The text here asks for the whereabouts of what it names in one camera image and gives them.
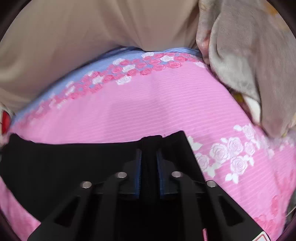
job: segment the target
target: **metal screw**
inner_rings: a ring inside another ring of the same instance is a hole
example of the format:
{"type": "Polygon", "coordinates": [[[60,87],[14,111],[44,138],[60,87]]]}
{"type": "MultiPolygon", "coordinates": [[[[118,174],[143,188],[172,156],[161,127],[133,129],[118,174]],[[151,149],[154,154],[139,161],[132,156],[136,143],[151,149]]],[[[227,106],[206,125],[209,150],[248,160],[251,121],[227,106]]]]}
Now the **metal screw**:
{"type": "Polygon", "coordinates": [[[182,173],[175,171],[175,172],[172,172],[172,176],[173,177],[182,177],[182,173]]]}
{"type": "Polygon", "coordinates": [[[208,185],[210,188],[214,188],[215,186],[217,186],[217,184],[216,184],[213,180],[209,180],[209,181],[207,181],[207,185],[208,185]]]}
{"type": "Polygon", "coordinates": [[[125,178],[127,176],[127,173],[126,172],[118,172],[116,174],[116,177],[117,178],[125,178]]]}
{"type": "Polygon", "coordinates": [[[82,188],[90,188],[91,187],[91,182],[82,182],[81,187],[82,188]]]}

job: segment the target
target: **pink fabric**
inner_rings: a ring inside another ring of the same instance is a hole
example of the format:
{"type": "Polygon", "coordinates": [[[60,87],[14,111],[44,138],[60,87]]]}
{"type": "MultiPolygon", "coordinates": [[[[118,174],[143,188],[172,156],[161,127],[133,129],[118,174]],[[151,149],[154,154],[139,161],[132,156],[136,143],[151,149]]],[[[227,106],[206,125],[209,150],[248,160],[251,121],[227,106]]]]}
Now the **pink fabric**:
{"type": "MultiPolygon", "coordinates": [[[[69,83],[67,98],[57,101],[53,96],[41,103],[11,132],[34,142],[60,144],[127,142],[184,130],[205,178],[215,180],[276,240],[296,186],[295,135],[268,140],[193,56],[158,53],[144,58],[114,61],[108,69],[122,74],[120,78],[103,73],[105,82],[97,83],[99,74],[86,75],[96,91],[76,92],[69,83]]],[[[39,222],[2,181],[0,190],[1,209],[25,241],[39,222]]]]}

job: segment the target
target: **pink rose pattern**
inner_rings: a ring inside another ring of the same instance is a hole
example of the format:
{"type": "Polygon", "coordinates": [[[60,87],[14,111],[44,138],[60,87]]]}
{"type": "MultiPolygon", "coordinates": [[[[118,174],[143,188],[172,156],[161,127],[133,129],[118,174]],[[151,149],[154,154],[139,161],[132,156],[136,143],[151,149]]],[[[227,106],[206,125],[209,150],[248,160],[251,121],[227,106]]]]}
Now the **pink rose pattern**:
{"type": "Polygon", "coordinates": [[[276,235],[281,233],[285,223],[286,208],[290,197],[294,191],[294,170],[291,170],[289,181],[284,178],[282,182],[279,181],[277,172],[275,173],[276,185],[280,191],[280,195],[275,195],[271,203],[268,205],[270,207],[270,213],[272,216],[267,217],[265,214],[255,217],[254,220],[259,224],[259,226],[270,235],[272,240],[275,240],[276,235]]]}
{"type": "Polygon", "coordinates": [[[150,75],[154,71],[162,71],[166,68],[179,68],[185,61],[200,62],[201,60],[197,57],[187,53],[155,53],[153,56],[146,56],[144,58],[136,58],[132,60],[118,59],[118,64],[110,64],[104,71],[92,71],[85,74],[80,80],[69,84],[60,93],[44,100],[35,109],[26,113],[23,118],[18,121],[18,125],[21,128],[25,127],[30,123],[33,118],[40,118],[44,116],[52,107],[60,108],[68,99],[77,99],[87,94],[97,93],[103,88],[104,84],[110,81],[116,81],[127,76],[136,75],[150,75]],[[173,57],[173,61],[163,62],[160,58],[163,56],[173,57]],[[134,64],[135,68],[128,72],[123,72],[123,67],[129,64],[134,64]],[[101,80],[92,81],[94,78],[100,78],[101,80]]]}

